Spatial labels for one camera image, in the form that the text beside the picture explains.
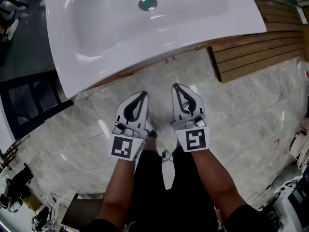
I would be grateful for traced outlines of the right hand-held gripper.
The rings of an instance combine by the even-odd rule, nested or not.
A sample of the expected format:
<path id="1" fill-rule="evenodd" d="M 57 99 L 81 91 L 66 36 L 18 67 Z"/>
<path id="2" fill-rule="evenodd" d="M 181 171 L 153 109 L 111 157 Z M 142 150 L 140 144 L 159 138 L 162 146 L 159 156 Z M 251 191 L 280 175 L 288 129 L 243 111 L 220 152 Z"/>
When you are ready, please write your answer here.
<path id="1" fill-rule="evenodd" d="M 171 89 L 174 118 L 171 126 L 184 152 L 209 149 L 210 128 L 202 98 L 187 86 L 175 83 Z"/>

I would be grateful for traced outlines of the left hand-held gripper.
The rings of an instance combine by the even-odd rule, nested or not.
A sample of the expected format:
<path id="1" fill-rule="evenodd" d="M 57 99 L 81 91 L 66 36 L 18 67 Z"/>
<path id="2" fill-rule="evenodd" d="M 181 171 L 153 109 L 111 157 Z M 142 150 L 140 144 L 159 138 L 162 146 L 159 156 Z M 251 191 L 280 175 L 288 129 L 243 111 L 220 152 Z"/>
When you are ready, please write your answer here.
<path id="1" fill-rule="evenodd" d="M 148 93 L 138 92 L 126 98 L 117 108 L 114 129 L 110 133 L 110 155 L 135 161 L 141 152 L 148 131 Z"/>

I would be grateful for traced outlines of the person's left forearm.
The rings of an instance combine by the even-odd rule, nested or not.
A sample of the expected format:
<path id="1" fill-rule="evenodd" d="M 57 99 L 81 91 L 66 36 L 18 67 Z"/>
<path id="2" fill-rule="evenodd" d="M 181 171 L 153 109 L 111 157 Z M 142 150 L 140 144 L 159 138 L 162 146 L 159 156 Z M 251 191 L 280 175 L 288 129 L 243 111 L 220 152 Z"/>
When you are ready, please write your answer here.
<path id="1" fill-rule="evenodd" d="M 133 196 L 135 162 L 118 159 L 104 194 L 98 219 L 112 223 L 122 231 Z"/>

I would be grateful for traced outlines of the person's right forearm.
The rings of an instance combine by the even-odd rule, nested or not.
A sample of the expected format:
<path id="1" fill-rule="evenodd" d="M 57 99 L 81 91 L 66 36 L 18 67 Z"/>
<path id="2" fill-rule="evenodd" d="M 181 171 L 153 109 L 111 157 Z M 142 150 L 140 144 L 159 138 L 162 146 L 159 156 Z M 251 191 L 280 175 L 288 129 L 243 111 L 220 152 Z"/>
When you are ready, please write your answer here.
<path id="1" fill-rule="evenodd" d="M 206 192 L 226 221 L 236 209 L 247 203 L 228 171 L 210 150 L 194 151 L 192 156 Z"/>

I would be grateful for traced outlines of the person's left white shoe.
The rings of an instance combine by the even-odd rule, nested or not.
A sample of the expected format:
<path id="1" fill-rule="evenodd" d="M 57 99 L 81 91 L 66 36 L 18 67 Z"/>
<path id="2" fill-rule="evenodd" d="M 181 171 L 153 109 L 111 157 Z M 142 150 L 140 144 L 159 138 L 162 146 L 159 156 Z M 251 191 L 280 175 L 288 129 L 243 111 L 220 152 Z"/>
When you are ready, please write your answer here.
<path id="1" fill-rule="evenodd" d="M 152 137 L 155 140 L 158 139 L 159 132 L 150 118 L 147 118 L 145 129 L 148 131 L 148 137 Z"/>

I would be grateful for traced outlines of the person's left leg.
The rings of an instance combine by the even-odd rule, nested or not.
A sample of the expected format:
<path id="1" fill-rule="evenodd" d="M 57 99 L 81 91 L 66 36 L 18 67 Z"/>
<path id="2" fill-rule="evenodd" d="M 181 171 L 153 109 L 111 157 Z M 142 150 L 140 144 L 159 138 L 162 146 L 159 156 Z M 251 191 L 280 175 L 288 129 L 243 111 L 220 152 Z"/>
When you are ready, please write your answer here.
<path id="1" fill-rule="evenodd" d="M 156 139 L 153 137 L 148 137 L 145 141 L 145 144 L 142 150 L 143 151 L 151 150 L 151 151 L 157 152 Z"/>

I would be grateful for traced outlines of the person's black shorts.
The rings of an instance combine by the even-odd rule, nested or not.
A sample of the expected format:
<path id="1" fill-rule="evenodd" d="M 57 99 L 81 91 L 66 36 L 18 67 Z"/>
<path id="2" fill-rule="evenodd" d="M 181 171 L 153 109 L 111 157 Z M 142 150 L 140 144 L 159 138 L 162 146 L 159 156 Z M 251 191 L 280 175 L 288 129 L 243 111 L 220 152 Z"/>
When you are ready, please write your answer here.
<path id="1" fill-rule="evenodd" d="M 127 218 L 129 232 L 217 232 L 214 205 L 202 185 L 191 153 L 172 152 L 175 177 L 165 188 L 162 158 L 153 150 L 140 154 L 133 200 Z"/>

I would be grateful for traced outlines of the wooden plank platform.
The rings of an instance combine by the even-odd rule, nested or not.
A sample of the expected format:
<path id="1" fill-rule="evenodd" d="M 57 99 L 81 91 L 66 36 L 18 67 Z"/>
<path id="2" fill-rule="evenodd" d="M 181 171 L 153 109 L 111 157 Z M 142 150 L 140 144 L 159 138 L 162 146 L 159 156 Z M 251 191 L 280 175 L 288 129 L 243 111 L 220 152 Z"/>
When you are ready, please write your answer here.
<path id="1" fill-rule="evenodd" d="M 218 40 L 207 48 L 221 83 L 303 55 L 303 27 L 297 6 L 254 0 L 266 32 Z"/>

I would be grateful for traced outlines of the white ceramic sink basin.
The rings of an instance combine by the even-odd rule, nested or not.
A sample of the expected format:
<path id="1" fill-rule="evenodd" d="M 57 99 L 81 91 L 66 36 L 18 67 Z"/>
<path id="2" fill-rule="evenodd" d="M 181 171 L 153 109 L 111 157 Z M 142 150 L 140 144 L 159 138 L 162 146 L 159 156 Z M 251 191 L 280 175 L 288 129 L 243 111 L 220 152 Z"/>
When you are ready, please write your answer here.
<path id="1" fill-rule="evenodd" d="M 44 0 L 52 57 L 66 97 L 132 65 L 210 40 L 262 33 L 254 0 Z"/>
<path id="2" fill-rule="evenodd" d="M 0 97 L 0 151 L 4 154 L 15 142 Z"/>

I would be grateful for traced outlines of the brown cardboard box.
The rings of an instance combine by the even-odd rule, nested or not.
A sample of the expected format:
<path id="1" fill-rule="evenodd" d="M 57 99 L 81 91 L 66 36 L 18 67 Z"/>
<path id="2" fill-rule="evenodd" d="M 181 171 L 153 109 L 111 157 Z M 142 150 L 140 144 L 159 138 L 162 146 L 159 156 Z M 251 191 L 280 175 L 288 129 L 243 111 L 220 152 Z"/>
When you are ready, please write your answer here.
<path id="1" fill-rule="evenodd" d="M 102 206 L 103 197 L 104 193 L 76 193 L 61 224 L 74 230 L 82 230 L 97 217 Z"/>

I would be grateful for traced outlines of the round metal sink drain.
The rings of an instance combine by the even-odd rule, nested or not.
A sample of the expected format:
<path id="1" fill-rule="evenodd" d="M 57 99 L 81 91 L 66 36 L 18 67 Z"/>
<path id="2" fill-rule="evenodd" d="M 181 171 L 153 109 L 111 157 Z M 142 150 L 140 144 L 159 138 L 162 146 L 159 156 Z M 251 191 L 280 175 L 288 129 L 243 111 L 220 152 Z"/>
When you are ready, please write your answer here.
<path id="1" fill-rule="evenodd" d="M 158 5 L 157 0 L 139 0 L 138 6 L 143 11 L 152 11 Z"/>

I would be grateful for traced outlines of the black bag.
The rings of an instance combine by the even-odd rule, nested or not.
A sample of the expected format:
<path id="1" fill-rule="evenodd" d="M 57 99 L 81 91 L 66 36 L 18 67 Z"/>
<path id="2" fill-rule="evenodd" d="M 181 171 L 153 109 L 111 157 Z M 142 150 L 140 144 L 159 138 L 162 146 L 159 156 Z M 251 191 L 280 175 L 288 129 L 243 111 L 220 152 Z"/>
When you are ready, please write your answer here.
<path id="1" fill-rule="evenodd" d="M 26 190 L 26 184 L 31 181 L 33 174 L 31 169 L 25 165 L 24 169 L 16 174 L 10 181 L 8 186 L 7 198 L 17 198 L 20 197 Z"/>

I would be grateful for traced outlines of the person's black t-shirt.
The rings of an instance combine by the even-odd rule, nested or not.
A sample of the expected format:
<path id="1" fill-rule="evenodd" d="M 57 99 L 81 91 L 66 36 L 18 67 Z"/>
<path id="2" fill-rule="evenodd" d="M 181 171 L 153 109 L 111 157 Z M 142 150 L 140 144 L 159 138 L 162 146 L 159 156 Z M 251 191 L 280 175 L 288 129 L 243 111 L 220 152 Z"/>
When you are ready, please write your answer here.
<path id="1" fill-rule="evenodd" d="M 224 222 L 226 232 L 277 232 L 271 219 L 264 214 L 249 206 L 242 205 L 237 208 Z M 104 219 L 95 219 L 80 232 L 122 232 L 112 223 Z M 133 223 L 128 232 L 219 232 L 218 225 L 213 228 L 206 226 L 197 227 L 193 223 L 187 225 L 150 225 L 143 226 Z"/>

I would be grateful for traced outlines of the white appliance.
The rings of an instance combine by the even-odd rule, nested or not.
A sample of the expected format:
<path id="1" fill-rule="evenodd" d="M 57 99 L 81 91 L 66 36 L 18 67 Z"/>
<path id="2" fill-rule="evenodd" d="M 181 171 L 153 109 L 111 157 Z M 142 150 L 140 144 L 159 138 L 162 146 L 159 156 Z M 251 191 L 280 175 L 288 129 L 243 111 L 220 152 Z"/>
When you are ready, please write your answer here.
<path id="1" fill-rule="evenodd" d="M 282 191 L 273 207 L 279 232 L 309 232 L 309 180 L 302 177 L 294 188 Z"/>

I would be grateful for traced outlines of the black metal frame stand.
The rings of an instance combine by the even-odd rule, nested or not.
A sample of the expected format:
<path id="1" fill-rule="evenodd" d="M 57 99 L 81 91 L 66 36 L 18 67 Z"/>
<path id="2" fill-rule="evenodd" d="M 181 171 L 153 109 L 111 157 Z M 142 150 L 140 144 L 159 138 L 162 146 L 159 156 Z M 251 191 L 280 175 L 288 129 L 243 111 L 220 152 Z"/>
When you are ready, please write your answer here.
<path id="1" fill-rule="evenodd" d="M 73 105 L 65 96 L 56 71 L 0 82 L 0 98 L 16 140 Z"/>

